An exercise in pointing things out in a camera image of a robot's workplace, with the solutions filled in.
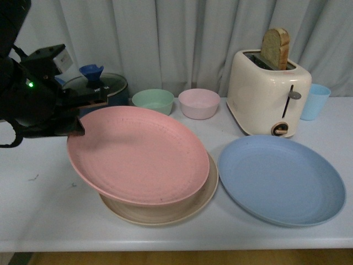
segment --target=toast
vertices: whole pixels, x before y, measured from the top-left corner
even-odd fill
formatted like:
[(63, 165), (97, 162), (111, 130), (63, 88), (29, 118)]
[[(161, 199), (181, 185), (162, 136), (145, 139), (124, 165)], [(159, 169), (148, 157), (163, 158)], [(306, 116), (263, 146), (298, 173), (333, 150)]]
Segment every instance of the toast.
[(287, 68), (290, 36), (283, 28), (269, 29), (264, 37), (260, 55), (274, 69)]

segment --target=plate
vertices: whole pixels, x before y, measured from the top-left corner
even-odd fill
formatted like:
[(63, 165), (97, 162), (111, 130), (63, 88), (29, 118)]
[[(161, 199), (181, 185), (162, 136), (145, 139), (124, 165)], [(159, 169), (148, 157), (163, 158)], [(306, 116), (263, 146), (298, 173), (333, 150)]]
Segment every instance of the plate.
[(210, 169), (197, 136), (154, 110), (116, 106), (81, 119), (84, 136), (69, 136), (77, 173), (100, 194), (137, 206), (168, 205), (195, 194)]
[(140, 225), (166, 225), (182, 221), (199, 212), (213, 197), (218, 185), (217, 166), (210, 155), (210, 172), (202, 188), (182, 202), (167, 206), (140, 207), (120, 203), (100, 195), (104, 204), (118, 217)]
[(222, 151), (218, 170), (237, 204), (273, 224), (319, 225), (345, 204), (345, 186), (335, 168), (289, 139), (255, 135), (235, 140)]

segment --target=green bowl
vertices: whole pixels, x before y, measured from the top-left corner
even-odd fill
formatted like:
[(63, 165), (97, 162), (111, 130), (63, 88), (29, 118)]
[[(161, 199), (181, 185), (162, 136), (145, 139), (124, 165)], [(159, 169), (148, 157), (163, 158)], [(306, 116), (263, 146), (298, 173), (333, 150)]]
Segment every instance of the green bowl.
[(174, 95), (163, 89), (147, 89), (136, 93), (132, 97), (132, 102), (137, 107), (169, 115), (172, 111)]

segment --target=blue cup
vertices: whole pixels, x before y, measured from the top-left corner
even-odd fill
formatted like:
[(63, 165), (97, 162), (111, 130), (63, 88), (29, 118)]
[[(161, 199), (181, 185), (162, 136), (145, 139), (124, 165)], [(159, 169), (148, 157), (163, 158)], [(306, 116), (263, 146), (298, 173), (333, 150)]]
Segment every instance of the blue cup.
[(320, 84), (312, 84), (300, 119), (316, 119), (330, 94), (331, 90), (329, 88), (321, 86)]

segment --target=toaster slot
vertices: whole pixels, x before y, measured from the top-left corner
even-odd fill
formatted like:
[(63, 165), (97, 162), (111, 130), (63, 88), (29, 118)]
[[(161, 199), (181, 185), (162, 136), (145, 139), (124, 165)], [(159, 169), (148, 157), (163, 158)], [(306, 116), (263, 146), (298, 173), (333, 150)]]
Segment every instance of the toaster slot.
[[(278, 69), (270, 66), (270, 64), (267, 62), (265, 58), (263, 58), (260, 55), (259, 51), (247, 51), (243, 53), (251, 62), (256, 64), (258, 67), (265, 69), (265, 70), (270, 70), (270, 71), (278, 71)], [(287, 68), (286, 70), (293, 70), (296, 67), (291, 64), (290, 62), (287, 63)]]

